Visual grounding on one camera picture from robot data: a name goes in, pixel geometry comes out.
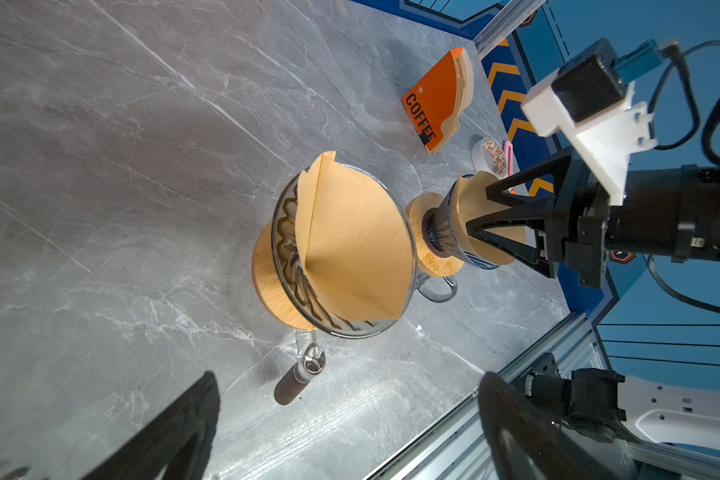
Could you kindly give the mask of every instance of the paper coffee filter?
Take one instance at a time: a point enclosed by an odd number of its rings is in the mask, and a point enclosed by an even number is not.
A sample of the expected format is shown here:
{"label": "paper coffee filter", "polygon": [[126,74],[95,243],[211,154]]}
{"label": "paper coffee filter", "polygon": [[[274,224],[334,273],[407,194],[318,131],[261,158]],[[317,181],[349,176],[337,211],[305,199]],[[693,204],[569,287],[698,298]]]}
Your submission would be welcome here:
{"label": "paper coffee filter", "polygon": [[350,322],[399,319],[414,252],[389,193],[322,154],[298,178],[296,244],[319,302]]}
{"label": "paper coffee filter", "polygon": [[[461,245],[462,250],[470,250],[471,253],[493,264],[507,265],[514,262],[515,258],[512,255],[472,238],[467,233],[468,221],[508,208],[485,197],[485,187],[496,182],[498,178],[486,171],[479,171],[472,178],[458,178],[451,196],[451,219],[454,220],[456,241]],[[521,244],[526,243],[525,228],[522,226],[505,226],[490,231]]]}

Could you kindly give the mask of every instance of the pink object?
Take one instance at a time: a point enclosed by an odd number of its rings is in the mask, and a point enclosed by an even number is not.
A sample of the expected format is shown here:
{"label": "pink object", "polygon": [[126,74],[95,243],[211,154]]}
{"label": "pink object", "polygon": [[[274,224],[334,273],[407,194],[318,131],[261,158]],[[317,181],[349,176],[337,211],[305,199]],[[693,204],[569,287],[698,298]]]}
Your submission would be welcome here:
{"label": "pink object", "polygon": [[507,168],[509,170],[509,177],[512,176],[512,159],[514,158],[514,147],[512,142],[509,140],[504,142],[504,158],[507,159]]}

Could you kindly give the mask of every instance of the gray marble surface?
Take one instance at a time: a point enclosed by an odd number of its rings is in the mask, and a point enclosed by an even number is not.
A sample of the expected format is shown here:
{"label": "gray marble surface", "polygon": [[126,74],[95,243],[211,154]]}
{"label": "gray marble surface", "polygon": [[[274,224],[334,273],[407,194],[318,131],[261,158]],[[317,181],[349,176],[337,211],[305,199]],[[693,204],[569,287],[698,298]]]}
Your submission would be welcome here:
{"label": "gray marble surface", "polygon": [[[399,98],[457,46],[474,101],[433,156]],[[250,256],[280,189],[337,150],[403,205],[444,193],[506,138],[476,59],[338,0],[0,0],[0,475],[78,478],[213,370],[208,478],[361,478],[560,320],[557,283],[464,269],[272,399],[295,346]]]}

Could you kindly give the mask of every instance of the orange box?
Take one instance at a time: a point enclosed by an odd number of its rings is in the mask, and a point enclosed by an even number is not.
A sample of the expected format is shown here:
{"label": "orange box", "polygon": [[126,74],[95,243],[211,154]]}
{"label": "orange box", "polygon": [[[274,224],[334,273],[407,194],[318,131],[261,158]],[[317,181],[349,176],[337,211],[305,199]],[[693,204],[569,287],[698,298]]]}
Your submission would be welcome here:
{"label": "orange box", "polygon": [[427,151],[436,154],[458,131],[461,112],[472,103],[474,74],[464,48],[454,48],[402,98],[408,118]]}

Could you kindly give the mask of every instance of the yellow chevron stripe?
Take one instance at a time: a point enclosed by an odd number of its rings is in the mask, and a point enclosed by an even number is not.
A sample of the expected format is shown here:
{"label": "yellow chevron stripe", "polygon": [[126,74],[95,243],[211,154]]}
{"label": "yellow chevron stripe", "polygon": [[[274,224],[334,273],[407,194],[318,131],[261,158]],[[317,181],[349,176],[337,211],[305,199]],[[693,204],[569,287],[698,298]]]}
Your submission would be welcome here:
{"label": "yellow chevron stripe", "polygon": [[525,94],[522,94],[519,91],[502,91],[501,98],[499,99],[499,113],[504,111],[504,107],[507,106],[507,100],[522,102],[525,100]]}
{"label": "yellow chevron stripe", "polygon": [[530,185],[530,190],[528,190],[528,195],[530,197],[536,197],[536,194],[539,193],[539,188],[541,188],[542,190],[546,190],[548,192],[554,193],[554,187],[551,183],[549,183],[546,180],[542,180],[541,178],[537,178]]}
{"label": "yellow chevron stripe", "polygon": [[509,126],[509,131],[507,132],[509,141],[514,140],[514,135],[518,132],[518,130],[526,130],[536,133],[536,130],[534,130],[534,126],[531,125],[529,121],[520,120],[519,118],[513,118],[512,125]]}
{"label": "yellow chevron stripe", "polygon": [[519,75],[520,70],[518,70],[517,65],[495,62],[490,66],[490,73],[488,74],[489,85],[492,86],[494,84],[494,79],[496,78],[497,73],[509,73],[512,75]]}

